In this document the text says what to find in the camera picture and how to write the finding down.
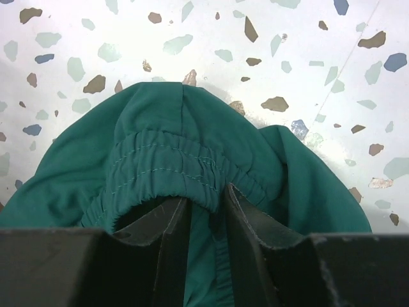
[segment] green garment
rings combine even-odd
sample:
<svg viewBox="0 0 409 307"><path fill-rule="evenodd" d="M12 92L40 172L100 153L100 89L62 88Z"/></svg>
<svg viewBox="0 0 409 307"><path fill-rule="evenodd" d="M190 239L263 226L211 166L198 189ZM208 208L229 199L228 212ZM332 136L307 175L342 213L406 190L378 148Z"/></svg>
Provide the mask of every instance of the green garment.
<svg viewBox="0 0 409 307"><path fill-rule="evenodd" d="M0 226L112 233L133 206L188 197L196 205L185 306L234 306L227 239L209 227L230 182L298 233L371 231L345 186L286 127L257 129L181 83L135 84L74 123L5 206Z"/></svg>

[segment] beige speckle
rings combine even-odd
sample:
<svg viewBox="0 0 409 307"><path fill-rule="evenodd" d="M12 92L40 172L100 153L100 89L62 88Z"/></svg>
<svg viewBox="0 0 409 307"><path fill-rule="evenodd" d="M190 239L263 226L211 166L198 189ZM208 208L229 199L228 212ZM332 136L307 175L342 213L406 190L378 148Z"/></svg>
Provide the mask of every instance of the beige speckle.
<svg viewBox="0 0 409 307"><path fill-rule="evenodd" d="M30 73L27 76L27 82L30 84L32 87L36 88L37 87L37 76L34 73Z"/></svg>
<svg viewBox="0 0 409 307"><path fill-rule="evenodd" d="M152 68L151 65L144 59L142 62L142 67L145 72L151 72Z"/></svg>
<svg viewBox="0 0 409 307"><path fill-rule="evenodd" d="M239 112L241 115L245 115L244 107L241 101L233 101L232 103L229 104L234 110Z"/></svg>
<svg viewBox="0 0 409 307"><path fill-rule="evenodd" d="M256 66L261 63L261 59L256 59L256 58L247 58L245 60L249 66Z"/></svg>
<svg viewBox="0 0 409 307"><path fill-rule="evenodd" d="M258 34L247 16L245 17L244 34L252 43L258 38Z"/></svg>
<svg viewBox="0 0 409 307"><path fill-rule="evenodd" d="M285 112L288 109L286 100L282 97L269 98L261 104L263 109L269 109L271 111Z"/></svg>
<svg viewBox="0 0 409 307"><path fill-rule="evenodd" d="M102 75L97 75L94 79L90 80L87 86L84 87L84 93L100 93L105 89L106 78Z"/></svg>
<svg viewBox="0 0 409 307"><path fill-rule="evenodd" d="M324 20L320 20L320 22L318 23L318 27L319 27L321 30L328 31L328 27L327 27L327 25L325 24Z"/></svg>
<svg viewBox="0 0 409 307"><path fill-rule="evenodd" d="M149 19L149 21L152 22L153 24L159 24L159 23L162 22L162 16L160 16L160 14L158 14L158 13L153 13L153 12L151 12L151 13L148 15L148 19Z"/></svg>
<svg viewBox="0 0 409 307"><path fill-rule="evenodd" d="M354 134L354 133L364 130L365 128L366 128L365 126L355 125L352 127L351 132L352 134Z"/></svg>
<svg viewBox="0 0 409 307"><path fill-rule="evenodd" d="M387 187L392 187L394 181L392 179L383 179L383 178L372 178L371 182L368 184L368 187L371 189L386 189Z"/></svg>
<svg viewBox="0 0 409 307"><path fill-rule="evenodd" d="M25 8L20 12L20 22L26 24L33 17L40 17L43 10L37 8Z"/></svg>
<svg viewBox="0 0 409 307"><path fill-rule="evenodd" d="M385 147L381 144L372 144L369 147L369 154L372 156L377 155L378 153L380 153Z"/></svg>
<svg viewBox="0 0 409 307"><path fill-rule="evenodd" d="M191 86L196 86L196 71L192 69L184 78L183 84L188 84Z"/></svg>
<svg viewBox="0 0 409 307"><path fill-rule="evenodd" d="M399 224L399 216L397 214L391 213L389 218L392 221L392 223L394 223L395 226Z"/></svg>
<svg viewBox="0 0 409 307"><path fill-rule="evenodd" d="M358 42L358 47L365 47L365 48L379 48L385 44L386 41L386 33L383 31L378 32L374 36L368 39L361 39Z"/></svg>
<svg viewBox="0 0 409 307"><path fill-rule="evenodd" d="M121 83L121 80L118 80L118 82L116 83L114 91L115 91L115 93L119 93L121 90L123 90L122 83Z"/></svg>
<svg viewBox="0 0 409 307"><path fill-rule="evenodd" d="M351 192L352 196L357 200L358 203L362 200L362 195L359 193L358 189L356 187L352 187L349 189L349 192Z"/></svg>

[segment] cloth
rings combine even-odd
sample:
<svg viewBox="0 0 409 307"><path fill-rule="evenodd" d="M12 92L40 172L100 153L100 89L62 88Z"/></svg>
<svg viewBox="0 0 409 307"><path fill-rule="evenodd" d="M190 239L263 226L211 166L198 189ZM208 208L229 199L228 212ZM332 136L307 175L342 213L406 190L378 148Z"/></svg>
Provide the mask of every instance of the cloth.
<svg viewBox="0 0 409 307"><path fill-rule="evenodd" d="M360 205L286 127L257 129L202 88L139 83L67 128L0 213L1 227L103 227L160 196L194 201L185 306L234 306L224 225L233 183L292 230L370 232Z"/></svg>

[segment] light green speckle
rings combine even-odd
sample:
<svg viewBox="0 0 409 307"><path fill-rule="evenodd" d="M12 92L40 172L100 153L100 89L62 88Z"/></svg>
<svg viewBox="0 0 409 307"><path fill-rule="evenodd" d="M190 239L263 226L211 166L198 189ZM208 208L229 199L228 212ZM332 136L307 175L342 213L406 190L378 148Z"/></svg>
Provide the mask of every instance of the light green speckle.
<svg viewBox="0 0 409 307"><path fill-rule="evenodd" d="M57 95L61 99L66 99L66 96L63 93L61 93L60 91L57 92Z"/></svg>
<svg viewBox="0 0 409 307"><path fill-rule="evenodd" d="M10 167L10 154L6 152L4 155L0 155L0 177L4 177L8 174Z"/></svg>
<svg viewBox="0 0 409 307"><path fill-rule="evenodd" d="M230 50L220 49L216 50L215 54L222 60L226 62L231 62L233 60L233 55Z"/></svg>
<svg viewBox="0 0 409 307"><path fill-rule="evenodd" d="M98 50L98 57L107 63L119 60L122 55L116 50L116 45L103 43Z"/></svg>
<svg viewBox="0 0 409 307"><path fill-rule="evenodd" d="M327 78L325 79L325 86L330 84L338 75L338 66L332 66L328 71Z"/></svg>
<svg viewBox="0 0 409 307"><path fill-rule="evenodd" d="M326 115L322 115L322 114L317 114L315 121L319 122L319 123L323 123L325 121L325 119L327 118Z"/></svg>
<svg viewBox="0 0 409 307"><path fill-rule="evenodd" d="M344 90L345 90L345 84L340 80L335 80L334 85L331 88L331 92L336 94Z"/></svg>
<svg viewBox="0 0 409 307"><path fill-rule="evenodd" d="M84 67L80 58L70 58L66 64L68 75L75 81L79 82L85 75Z"/></svg>
<svg viewBox="0 0 409 307"><path fill-rule="evenodd" d="M389 122L388 123L388 126L386 126L386 128L385 128L385 132L386 133L390 133L390 132L392 132L394 130L394 122Z"/></svg>
<svg viewBox="0 0 409 307"><path fill-rule="evenodd" d="M288 61L282 61L281 62L281 69L283 72L286 74L289 74L290 71L292 71L292 67Z"/></svg>
<svg viewBox="0 0 409 307"><path fill-rule="evenodd" d="M30 150L34 152L36 150L36 141L33 141L30 145Z"/></svg>
<svg viewBox="0 0 409 307"><path fill-rule="evenodd" d="M369 100L369 99L360 100L360 101L357 101L357 103L364 107L367 107L370 110L373 110L374 108L376 108L376 104L372 100Z"/></svg>
<svg viewBox="0 0 409 307"><path fill-rule="evenodd" d="M301 0L270 0L271 3L277 3L283 8L295 9L300 4Z"/></svg>
<svg viewBox="0 0 409 307"><path fill-rule="evenodd" d="M365 73L366 82L369 85L375 84L378 81L379 75L381 73L382 62L378 61L372 64L371 67Z"/></svg>
<svg viewBox="0 0 409 307"><path fill-rule="evenodd" d="M390 209L390 202L386 201L386 200L377 200L375 202L375 205L379 208L379 209Z"/></svg>
<svg viewBox="0 0 409 307"><path fill-rule="evenodd" d="M91 109L91 103L87 98L76 99L72 104L72 111L84 114Z"/></svg>
<svg viewBox="0 0 409 307"><path fill-rule="evenodd" d="M113 12L115 15L118 14L118 2L117 0L105 0L105 4L108 6L108 9Z"/></svg>
<svg viewBox="0 0 409 307"><path fill-rule="evenodd" d="M323 141L322 135L316 132L308 133L304 139L305 145L312 149L317 148Z"/></svg>
<svg viewBox="0 0 409 307"><path fill-rule="evenodd" d="M237 11L237 10L234 10L234 11L233 11L233 16L236 17L236 18L243 18L243 17L245 17L245 15L244 15L242 12L239 12L239 11Z"/></svg>
<svg viewBox="0 0 409 307"><path fill-rule="evenodd" d="M366 27L366 23L361 22L360 24L357 24L357 27L355 28L355 30L357 30L357 32L363 32L365 27Z"/></svg>
<svg viewBox="0 0 409 307"><path fill-rule="evenodd" d="M166 82L166 80L162 77L153 77L152 82Z"/></svg>
<svg viewBox="0 0 409 307"><path fill-rule="evenodd" d="M270 43L270 49L271 49L271 57L275 56L275 53L277 52L278 48L280 47L281 44L281 36L275 35L274 38L272 39Z"/></svg>
<svg viewBox="0 0 409 307"><path fill-rule="evenodd" d="M87 29L89 29L91 31L95 29L94 23L92 21L90 21L89 19L83 18L83 19L81 19L81 22L82 22L82 26L84 28L87 28Z"/></svg>
<svg viewBox="0 0 409 307"><path fill-rule="evenodd" d="M59 33L38 33L36 36L36 42L43 48L50 48L56 45L60 39L61 35Z"/></svg>
<svg viewBox="0 0 409 307"><path fill-rule="evenodd" d="M403 175L409 175L409 158L393 158L383 169L383 174L396 180Z"/></svg>
<svg viewBox="0 0 409 307"><path fill-rule="evenodd" d="M183 8L181 9L181 21L185 21L185 19L189 16L189 14L191 13L191 11L193 10L193 3L192 1L189 1L188 3L186 3Z"/></svg>
<svg viewBox="0 0 409 307"><path fill-rule="evenodd" d="M345 159L345 163L348 166L355 166L357 163L354 160Z"/></svg>
<svg viewBox="0 0 409 307"><path fill-rule="evenodd" d="M309 66L320 66L320 67L324 67L324 62L322 61L310 61L308 63Z"/></svg>
<svg viewBox="0 0 409 307"><path fill-rule="evenodd" d="M3 112L7 108L7 103L0 101L0 112Z"/></svg>
<svg viewBox="0 0 409 307"><path fill-rule="evenodd" d="M3 47L4 53L6 57L14 62L17 59L17 53L19 51L19 45L17 42L10 40L6 45Z"/></svg>
<svg viewBox="0 0 409 307"><path fill-rule="evenodd" d="M171 55L179 54L183 50L183 48L185 48L192 42L192 40L193 36L190 34L172 38L171 40L164 42L163 51Z"/></svg>
<svg viewBox="0 0 409 307"><path fill-rule="evenodd" d="M37 120L48 120L49 115L44 110L39 110L39 112L37 112L36 119Z"/></svg>

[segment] terrazzo surface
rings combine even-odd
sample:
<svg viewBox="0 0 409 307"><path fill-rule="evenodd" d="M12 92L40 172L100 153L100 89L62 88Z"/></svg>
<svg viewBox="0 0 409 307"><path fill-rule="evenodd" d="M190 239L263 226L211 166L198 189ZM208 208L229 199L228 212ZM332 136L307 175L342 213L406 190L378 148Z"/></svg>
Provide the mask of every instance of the terrazzo surface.
<svg viewBox="0 0 409 307"><path fill-rule="evenodd" d="M405 0L0 0L0 202L104 99L182 81L289 127L374 231L407 232L408 15Z"/></svg>

